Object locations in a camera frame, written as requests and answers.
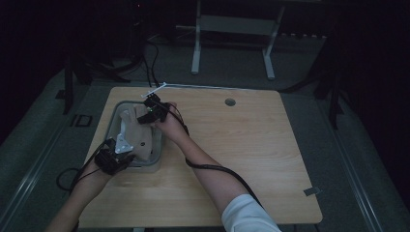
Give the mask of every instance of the person's arm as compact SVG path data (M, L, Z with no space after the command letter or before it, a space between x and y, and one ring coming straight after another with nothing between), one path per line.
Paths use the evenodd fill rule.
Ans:
M93 160L87 165L81 176L99 169ZM51 231L72 231L84 208L103 190L106 183L112 176L103 173L101 170L86 176L80 180L64 203L63 207L46 228L46 232Z
M194 164L220 165L204 152L184 131L181 124L168 114L163 123L156 122L158 127L170 140L181 149L185 157ZM226 206L237 196L247 194L245 187L233 176L217 170L193 169L198 181L210 195L222 215Z

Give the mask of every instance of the person's right arm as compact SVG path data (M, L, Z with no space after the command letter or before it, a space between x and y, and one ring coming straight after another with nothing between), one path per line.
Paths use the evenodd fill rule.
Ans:
M156 123L158 127L170 140L181 149L185 157L194 164L220 164L204 152L184 131L181 124L168 114L165 122ZM193 169L198 181L208 192L218 211L222 215L227 205L242 194L248 194L245 187L232 175L208 169Z

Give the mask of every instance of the gray carpet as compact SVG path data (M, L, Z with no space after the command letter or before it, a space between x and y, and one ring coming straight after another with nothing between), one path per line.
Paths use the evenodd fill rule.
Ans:
M280 89L303 79L323 41L279 38L272 55L277 79L266 79L261 52L258 49L229 46L215 47L205 43L199 75L190 74L192 47L186 43L159 44L160 55L155 65L160 82L184 85L237 87L248 89ZM147 48L152 64L155 49ZM132 80L130 86L146 85L144 67L123 73ZM44 172L25 204L17 209L10 231L42 231L67 198L56 187L55 177L65 168L79 167L103 112L112 86L110 80L96 78L91 87L75 86L76 99L72 115L62 116L63 103L55 100L57 90L63 88L62 74L55 76L30 109L20 125L0 148L0 209L4 212L16 188L30 166L44 152L44 145L54 131L62 128L57 142L49 150ZM368 229L356 195L346 177L340 151L326 117L328 101L312 96L315 84L293 94L282 94L283 103L295 133L307 172L315 187L323 191L317 195L323 213L320 231L372 231ZM337 123L343 146L353 160L354 167L369 196L383 231L410 231L410 217L402 205L384 170L377 153L360 120L348 106L340 102L343 115ZM91 127L70 127L74 114L93 116ZM293 225L280 225L282 231L293 231ZM313 225L298 225L299 231L316 231ZM80 231L132 231L131 229L81 229ZM155 231L223 231L220 228L156 228Z

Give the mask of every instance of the dark background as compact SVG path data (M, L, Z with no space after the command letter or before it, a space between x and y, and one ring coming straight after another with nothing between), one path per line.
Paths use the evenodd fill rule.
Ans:
M96 2L9 0L0 3L3 103L0 142L49 79L63 69L74 45L94 55L97 52L97 57L109 61L114 51L125 50L121 41L130 21L154 25L170 40L175 24L194 25L195 21L196 1L105 0L98 5ZM214 14L272 17L266 6L278 5L260 0L258 4L262 7L258 4L250 7L247 1L235 2L236 8L230 7L232 1L210 1L208 6L216 9ZM362 119L410 209L406 178L410 165L409 3L327 0L284 4L286 12L280 32L329 37L314 67L341 73L342 87L352 108ZM133 10L133 17L115 14L129 9Z

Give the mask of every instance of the metal stand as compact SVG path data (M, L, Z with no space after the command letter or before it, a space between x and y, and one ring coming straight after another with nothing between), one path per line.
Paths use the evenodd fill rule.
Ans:
M201 0L196 2L196 31L195 31L195 48L193 51L192 74L199 73L199 61L201 57L200 34L201 31L216 31L228 33L242 33L270 36L268 45L262 49L263 60L268 79L274 79L274 68L272 66L271 53L273 50L275 38L278 35L278 29L284 13L284 7L280 8L277 20L252 19L240 17L226 17L214 15L201 15Z

